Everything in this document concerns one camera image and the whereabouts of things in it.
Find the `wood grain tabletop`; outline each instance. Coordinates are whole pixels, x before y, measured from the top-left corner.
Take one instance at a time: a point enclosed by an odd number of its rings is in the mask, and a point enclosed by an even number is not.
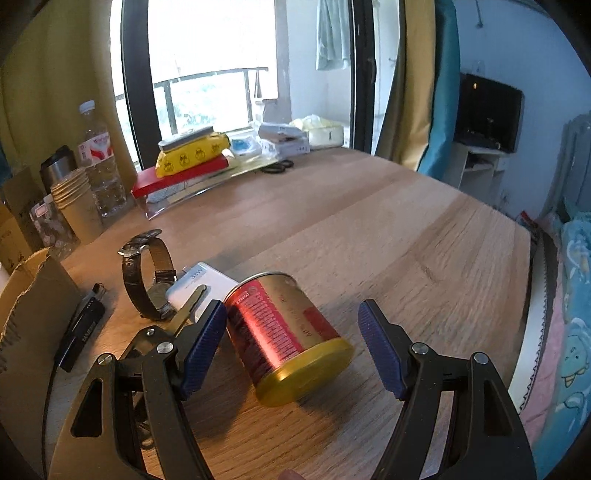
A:
[[[150,324],[126,295],[117,250],[152,228],[163,230],[177,270],[205,261],[236,280],[266,270],[289,273],[355,347],[351,365],[332,383],[299,403],[266,408],[226,338],[202,389],[184,405],[217,480],[271,480],[286,468],[308,480],[370,477],[402,404],[384,390],[359,333],[357,309],[364,299],[375,299],[392,323],[440,354],[487,352],[506,383],[515,366],[527,232],[475,199],[394,163],[342,148],[318,151],[296,158],[283,174],[246,174],[151,222],[133,209],[65,260],[82,288],[105,285],[110,316],[74,370],[56,377],[49,458],[96,357],[119,356]],[[437,469],[450,399],[442,396],[424,474]],[[161,476],[155,452],[145,459],[148,471]]]

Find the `plastic water bottle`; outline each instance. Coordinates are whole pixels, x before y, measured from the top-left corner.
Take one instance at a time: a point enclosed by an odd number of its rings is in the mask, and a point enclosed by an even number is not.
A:
[[[99,213],[107,217],[125,205],[125,189],[115,162],[109,131],[96,116],[95,101],[81,104],[80,113],[85,120],[85,141],[78,146],[80,161],[86,168]]]

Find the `yellow curtain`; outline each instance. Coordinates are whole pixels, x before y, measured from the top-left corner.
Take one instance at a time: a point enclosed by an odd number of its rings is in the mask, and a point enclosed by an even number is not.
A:
[[[107,123],[123,183],[136,172],[115,109],[111,79],[109,0],[51,0],[31,21],[0,68],[0,141],[8,162],[39,165],[83,140],[78,106],[95,100]]]
[[[401,49],[376,155],[416,170],[428,146],[435,82],[435,2],[400,2]]]

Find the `tin can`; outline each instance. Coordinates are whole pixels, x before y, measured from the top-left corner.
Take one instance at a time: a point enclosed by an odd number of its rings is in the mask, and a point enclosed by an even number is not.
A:
[[[281,272],[239,283],[224,300],[228,333],[259,402],[293,402],[343,371],[353,357],[296,281]]]

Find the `white cabinet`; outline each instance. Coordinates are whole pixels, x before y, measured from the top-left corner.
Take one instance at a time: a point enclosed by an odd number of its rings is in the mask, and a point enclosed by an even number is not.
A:
[[[443,181],[482,203],[498,207],[501,178],[509,161],[506,156],[499,150],[454,142]],[[468,163],[469,157],[476,161]]]

